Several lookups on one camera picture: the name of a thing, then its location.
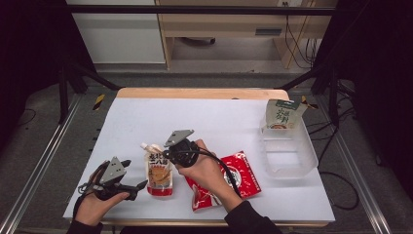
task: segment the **hand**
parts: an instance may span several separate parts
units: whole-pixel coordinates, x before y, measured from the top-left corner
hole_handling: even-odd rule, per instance
[[[208,150],[203,140],[198,139],[195,142],[200,148]],[[194,179],[201,187],[217,196],[227,212],[243,201],[225,181],[219,164],[209,156],[200,154],[197,162],[190,168],[175,166],[181,175]]]
[[[207,150],[203,140],[198,139],[195,142],[200,148]],[[212,193],[213,190],[219,187],[229,187],[221,173],[218,162],[210,158],[210,156],[200,154],[197,162],[190,168],[183,168],[180,165],[175,166],[181,175],[194,179],[201,187]]]
[[[75,220],[89,226],[97,226],[103,216],[112,207],[122,202],[129,196],[129,193],[123,192],[116,194],[106,201],[102,201],[98,199],[93,192],[90,192],[90,194],[85,197],[82,204],[79,206]]]

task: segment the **black backdrop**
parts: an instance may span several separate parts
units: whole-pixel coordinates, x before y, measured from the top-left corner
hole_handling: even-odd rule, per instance
[[[48,11],[45,6],[52,3],[66,5],[64,0],[1,1],[0,150],[24,111],[27,98],[57,83],[65,62],[77,62],[95,72],[72,15]]]
[[[366,2],[342,0],[339,4],[361,9]],[[333,17],[316,65],[333,58],[338,78],[355,83],[357,117],[382,164],[392,167],[413,200],[413,4],[371,0],[336,54],[328,57],[355,18]],[[321,74],[318,79],[328,77]]]

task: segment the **red package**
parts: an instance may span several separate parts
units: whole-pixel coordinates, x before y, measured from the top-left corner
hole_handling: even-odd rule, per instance
[[[246,160],[243,151],[236,154],[221,158],[228,169],[231,171],[238,189],[240,190],[242,198],[251,197],[259,192],[261,192],[261,187],[255,178],[252,168],[250,167],[248,161]],[[227,180],[228,184],[232,187],[230,179],[227,177],[225,170],[221,167],[221,172]],[[192,210],[207,208],[212,206],[219,206],[221,202],[219,199],[213,195],[208,190],[202,188],[196,181],[189,177],[185,177],[188,182],[189,187],[194,191],[194,197],[192,199]]]
[[[163,155],[163,148],[157,144],[141,143],[146,150],[145,168],[149,194],[153,196],[169,196],[172,194],[172,167],[170,160]]]

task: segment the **metal rail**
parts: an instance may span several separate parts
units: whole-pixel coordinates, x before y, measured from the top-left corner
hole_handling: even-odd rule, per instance
[[[39,162],[37,163],[36,168],[33,170],[30,178],[27,180],[27,183],[20,192],[18,199],[15,201],[15,204],[1,223],[0,234],[12,234],[15,232],[22,216],[24,215],[25,210],[27,209],[31,199],[34,196],[34,193],[36,192],[37,187],[39,186],[47,168],[49,167],[49,164],[52,162],[55,156],[56,150],[60,145],[60,142],[63,139],[66,130],[76,113],[76,110],[79,107],[81,99],[81,95],[75,95],[72,103],[70,104],[70,111],[67,115],[67,118],[63,123],[57,126],[55,133],[49,141],[49,144],[43,152]]]
[[[338,16],[356,13],[354,10],[302,7],[245,7],[245,6],[152,6],[152,5],[49,5],[54,11],[88,14],[208,14],[208,15],[281,15],[281,16]]]
[[[316,99],[325,118],[329,119],[325,98],[316,96]],[[358,191],[360,201],[364,205],[365,212],[367,213],[367,217],[370,220],[374,231],[377,234],[391,234],[392,231],[387,224],[387,221],[383,216],[382,211],[380,210],[379,205],[376,202],[376,199],[370,191],[370,188],[368,187],[364,176],[358,169],[358,166],[353,159],[352,153],[347,147],[347,144],[344,141],[343,136],[340,134],[340,131],[336,133],[335,140],[337,141],[337,147],[343,159],[343,163],[347,168],[347,172],[349,173],[350,178],[355,184],[355,188]]]

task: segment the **person's left hand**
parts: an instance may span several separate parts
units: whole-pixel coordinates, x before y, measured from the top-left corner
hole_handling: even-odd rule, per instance
[[[130,196],[129,193],[123,192],[116,194],[106,201],[102,201],[94,195],[93,192],[87,195],[79,206],[75,220],[89,226],[97,226],[103,216],[115,205],[122,202]]]

